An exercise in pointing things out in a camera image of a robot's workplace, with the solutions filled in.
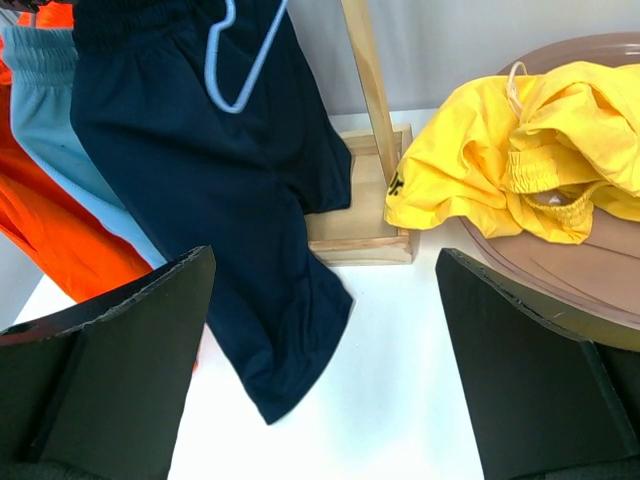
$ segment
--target white surface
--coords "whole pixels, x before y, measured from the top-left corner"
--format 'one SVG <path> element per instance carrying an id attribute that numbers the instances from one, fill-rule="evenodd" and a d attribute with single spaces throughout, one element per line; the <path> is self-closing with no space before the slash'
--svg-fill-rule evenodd
<path id="1" fill-rule="evenodd" d="M 368 0 L 392 110 L 451 91 L 572 37 L 637 31 L 637 0 Z M 300 45 L 331 114 L 364 112 L 340 0 L 290 0 Z"/>
<path id="2" fill-rule="evenodd" d="M 393 117 L 417 133 L 430 114 Z M 334 124 L 359 129 L 368 120 L 356 115 Z M 422 233 L 413 265 L 336 269 L 356 301 L 347 330 L 317 384 L 273 426 L 264 424 L 207 331 L 171 480 L 482 479 L 435 276 L 442 247 L 478 255 L 461 224 L 449 222 Z M 60 293 L 41 282 L 21 320 L 66 306 Z"/>

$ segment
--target wooden stand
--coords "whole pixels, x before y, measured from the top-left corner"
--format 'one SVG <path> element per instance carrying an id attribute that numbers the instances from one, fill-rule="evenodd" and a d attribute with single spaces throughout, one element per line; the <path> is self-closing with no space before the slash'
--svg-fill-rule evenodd
<path id="1" fill-rule="evenodd" d="M 308 215 L 309 245 L 329 265 L 411 263 L 410 232 L 383 219 L 389 182 L 413 140 L 411 126 L 391 124 L 367 0 L 341 1 L 372 130 L 342 134 L 353 155 L 352 205 Z"/>

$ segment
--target brown round tray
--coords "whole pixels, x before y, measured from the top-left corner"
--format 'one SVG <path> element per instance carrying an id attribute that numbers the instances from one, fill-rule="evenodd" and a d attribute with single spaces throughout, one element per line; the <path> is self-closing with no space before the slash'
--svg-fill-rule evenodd
<path id="1" fill-rule="evenodd" d="M 529 74 L 543 74 L 574 61 L 589 61 L 612 67 L 640 63 L 640 32 L 574 38 L 539 48 L 515 61 L 522 61 Z M 506 66 L 499 74 L 508 75 L 511 65 Z M 463 219 L 463 224 L 486 261 L 498 272 L 588 313 L 640 330 L 640 295 L 630 294 L 629 286 L 629 279 L 635 279 L 632 281 L 635 285 L 640 283 L 637 281 L 640 278 L 640 245 L 638 258 L 630 257 L 628 252 L 620 251 L 617 247 L 620 244 L 636 243 L 640 238 L 640 224 L 613 217 L 598 222 L 598 217 L 608 214 L 597 213 L 594 232 L 599 227 L 607 229 L 604 232 L 606 235 L 599 231 L 598 238 L 606 238 L 608 234 L 612 238 L 617 235 L 617 242 L 612 240 L 612 247 L 603 245 L 602 242 L 596 247 L 587 244 L 562 246 L 561 248 L 572 249 L 571 255 L 566 258 L 557 254 L 557 245 L 548 244 L 526 232 L 515 237 L 487 240 L 468 220 Z M 611 256 L 609 272 L 603 272 L 602 259 L 600 262 L 590 262 L 594 248 L 599 249 L 603 255 Z M 544 252 L 549 252 L 549 257 L 553 259 L 546 258 Z M 575 268 L 577 256 L 584 258 L 579 269 L 579 281 L 576 280 L 578 269 Z M 606 276 L 607 288 L 603 288 L 603 276 Z"/>

